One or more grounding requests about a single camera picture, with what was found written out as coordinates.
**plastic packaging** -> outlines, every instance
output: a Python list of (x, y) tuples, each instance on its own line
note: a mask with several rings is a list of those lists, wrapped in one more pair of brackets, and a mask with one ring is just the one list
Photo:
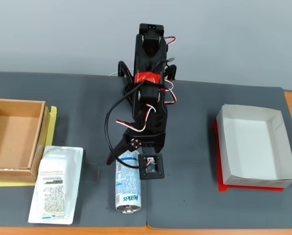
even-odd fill
[(82, 158), (82, 148), (45, 148), (38, 170), (29, 223), (72, 224)]

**gray wall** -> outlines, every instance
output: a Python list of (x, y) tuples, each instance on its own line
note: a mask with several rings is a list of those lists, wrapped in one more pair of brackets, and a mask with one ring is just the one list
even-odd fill
[(292, 90), (292, 0), (0, 0), (0, 71), (132, 68), (139, 23), (177, 37), (177, 79)]

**cardboard box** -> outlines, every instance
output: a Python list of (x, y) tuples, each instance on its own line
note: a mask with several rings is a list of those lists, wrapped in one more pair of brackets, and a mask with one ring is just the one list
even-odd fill
[(217, 116), (223, 183), (286, 188), (292, 153), (278, 110), (223, 105)]
[(0, 99), (0, 182), (35, 182), (49, 124), (45, 102)]

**table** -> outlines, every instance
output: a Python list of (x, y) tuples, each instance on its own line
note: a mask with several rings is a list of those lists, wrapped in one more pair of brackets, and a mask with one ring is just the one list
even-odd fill
[[(285, 92), (292, 116), (292, 93)], [(154, 230), (144, 228), (0, 228), (0, 234), (292, 234), (292, 230)]]

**gray table mat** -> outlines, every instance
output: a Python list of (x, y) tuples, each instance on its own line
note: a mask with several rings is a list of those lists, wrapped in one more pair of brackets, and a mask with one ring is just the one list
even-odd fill
[[(125, 218), (126, 215), (114, 210), (114, 168), (104, 165), (108, 149), (102, 132), (103, 119), (121, 92), (121, 80), (105, 76), (0, 74), (0, 98), (46, 100), (57, 106), (54, 144), (81, 146), (87, 151), (87, 170), (82, 171), (74, 226), (145, 225), (145, 185), (143, 209)], [(283, 90), (176, 81), (174, 92), (178, 103), (168, 107), (167, 137), (162, 151), (166, 177), (147, 182), (149, 226), (292, 228), (292, 185), (284, 193), (238, 189), (218, 192), (212, 128), (224, 103), (278, 109), (282, 111), (292, 149), (292, 120)], [(124, 102), (110, 120), (130, 121), (130, 113), (130, 106)], [(112, 143), (119, 141), (124, 129), (110, 121)], [(30, 187), (0, 188), (0, 226), (31, 226), (25, 222), (32, 192)]]
[[(146, 225), (146, 182), (142, 182), (142, 209), (122, 214), (115, 210), (115, 164), (105, 164), (109, 150), (104, 119), (122, 96), (123, 85), (122, 79), (107, 76), (0, 73), (0, 98), (45, 100), (48, 106), (56, 106), (53, 145), (82, 147), (86, 152), (73, 227)], [(132, 120), (127, 102), (110, 116), (109, 133), (114, 146), (126, 129), (115, 123), (117, 118)], [(0, 188), (0, 226), (53, 226), (27, 223), (33, 190), (34, 187)]]
[(283, 193), (218, 192), (212, 123), (224, 104), (282, 111), (292, 150), (292, 118), (281, 88), (175, 82), (162, 150), (165, 178), (147, 182), (147, 221), (160, 229), (292, 228), (292, 185)]

